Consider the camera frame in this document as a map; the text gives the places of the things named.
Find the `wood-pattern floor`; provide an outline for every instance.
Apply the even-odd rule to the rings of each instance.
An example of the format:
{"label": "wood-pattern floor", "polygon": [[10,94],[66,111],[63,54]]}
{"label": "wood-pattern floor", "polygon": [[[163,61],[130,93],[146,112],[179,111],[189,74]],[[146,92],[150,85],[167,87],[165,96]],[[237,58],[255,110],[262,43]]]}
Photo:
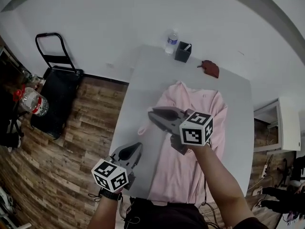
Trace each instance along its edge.
{"label": "wood-pattern floor", "polygon": [[[33,225],[33,229],[84,229],[87,227],[97,203],[88,193],[97,194],[99,187],[94,183],[91,168],[108,155],[113,132],[127,87],[93,78],[85,78],[78,89],[72,114],[63,135],[56,141],[30,127],[27,116],[22,121],[25,133],[21,148],[7,152],[0,148],[0,178],[6,189],[20,206],[18,219]],[[267,138],[265,126],[255,124],[255,145],[264,145]],[[269,141],[276,139],[272,131]],[[283,158],[291,164],[293,153],[276,155],[271,162],[270,175],[274,183],[279,180],[276,172]],[[259,181],[267,157],[254,153],[249,187]],[[258,198],[251,192],[256,187],[272,186],[271,177],[265,178],[247,194],[249,207]],[[201,207],[207,221],[214,221],[211,209]],[[216,218],[223,226],[219,210]],[[273,229],[279,214],[260,210],[255,214],[269,228]],[[117,228],[123,221],[117,216]]]}

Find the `black watch strap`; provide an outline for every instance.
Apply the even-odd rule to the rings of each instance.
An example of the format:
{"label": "black watch strap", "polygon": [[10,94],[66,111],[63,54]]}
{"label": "black watch strap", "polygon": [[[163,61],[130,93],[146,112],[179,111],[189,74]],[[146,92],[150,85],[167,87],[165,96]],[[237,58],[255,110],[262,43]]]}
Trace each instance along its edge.
{"label": "black watch strap", "polygon": [[116,194],[116,193],[112,193],[112,192],[110,192],[106,189],[101,189],[99,194],[106,197],[106,198],[116,200],[116,201],[119,201],[122,197],[122,193]]}

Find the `person's black pants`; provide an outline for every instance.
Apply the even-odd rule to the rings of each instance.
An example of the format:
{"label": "person's black pants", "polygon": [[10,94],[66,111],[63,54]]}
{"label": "person's black pants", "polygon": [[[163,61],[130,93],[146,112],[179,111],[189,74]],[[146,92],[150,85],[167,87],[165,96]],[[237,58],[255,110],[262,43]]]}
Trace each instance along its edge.
{"label": "person's black pants", "polygon": [[272,209],[277,213],[289,213],[290,211],[295,211],[297,199],[296,196],[288,191],[277,189],[274,187],[263,188],[262,194],[268,194],[270,196],[276,197],[279,201],[264,200],[261,202],[262,207],[267,207]]}

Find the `water bottle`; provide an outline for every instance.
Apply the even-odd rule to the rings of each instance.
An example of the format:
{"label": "water bottle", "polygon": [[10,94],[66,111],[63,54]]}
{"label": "water bottle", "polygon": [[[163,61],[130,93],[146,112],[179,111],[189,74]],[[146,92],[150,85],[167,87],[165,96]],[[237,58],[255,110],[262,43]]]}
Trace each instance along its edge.
{"label": "water bottle", "polygon": [[167,43],[165,46],[165,52],[170,55],[173,54],[176,48],[176,44],[178,42],[178,34],[177,32],[173,31],[171,34],[169,34],[167,38]]}
{"label": "water bottle", "polygon": [[24,110],[37,116],[44,116],[49,109],[48,100],[33,88],[26,87],[23,90],[17,90],[14,95],[20,101],[20,105]]}

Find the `person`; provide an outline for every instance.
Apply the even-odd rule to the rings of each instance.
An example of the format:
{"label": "person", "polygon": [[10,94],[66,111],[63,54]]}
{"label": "person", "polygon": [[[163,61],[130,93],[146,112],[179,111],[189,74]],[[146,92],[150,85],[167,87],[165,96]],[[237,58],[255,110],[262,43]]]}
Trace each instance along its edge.
{"label": "person", "polygon": [[254,205],[252,211],[257,210],[258,208],[267,207],[274,212],[281,214],[287,214],[290,211],[303,213],[305,211],[305,194],[302,192],[303,187],[305,187],[305,182],[299,186],[294,194],[274,187],[259,187],[253,191],[252,196],[268,194],[272,197],[276,197],[279,201],[260,199],[257,204]]}
{"label": "person", "polygon": [[[188,148],[195,153],[225,225],[235,229],[267,229],[254,217],[237,181],[214,151],[208,145]],[[118,201],[102,197],[88,229],[114,229],[117,206]],[[208,226],[194,204],[157,206],[148,200],[135,198],[126,215],[124,228],[208,229]]]}

